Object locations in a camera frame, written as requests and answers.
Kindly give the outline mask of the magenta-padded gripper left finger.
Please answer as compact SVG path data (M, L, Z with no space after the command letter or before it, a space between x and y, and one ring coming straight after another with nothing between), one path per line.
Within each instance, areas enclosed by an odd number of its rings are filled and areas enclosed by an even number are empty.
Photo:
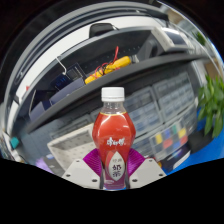
M76 185L90 189L102 188L102 163L97 149L83 159L75 159L62 176Z

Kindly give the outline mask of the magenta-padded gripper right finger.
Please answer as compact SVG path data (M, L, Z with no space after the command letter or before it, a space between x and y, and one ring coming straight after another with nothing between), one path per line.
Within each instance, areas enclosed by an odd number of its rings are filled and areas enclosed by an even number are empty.
M146 159L134 149L130 149L126 170L127 189L141 188L166 176L153 158Z

